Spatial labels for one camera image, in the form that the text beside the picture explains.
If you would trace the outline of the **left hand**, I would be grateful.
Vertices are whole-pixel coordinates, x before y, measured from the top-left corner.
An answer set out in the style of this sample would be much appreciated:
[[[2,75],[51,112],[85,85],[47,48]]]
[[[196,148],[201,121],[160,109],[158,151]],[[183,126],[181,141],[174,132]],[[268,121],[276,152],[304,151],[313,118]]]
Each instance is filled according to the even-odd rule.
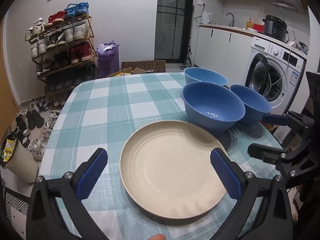
[[[159,233],[150,237],[148,240],[166,240],[166,237],[163,234]]]

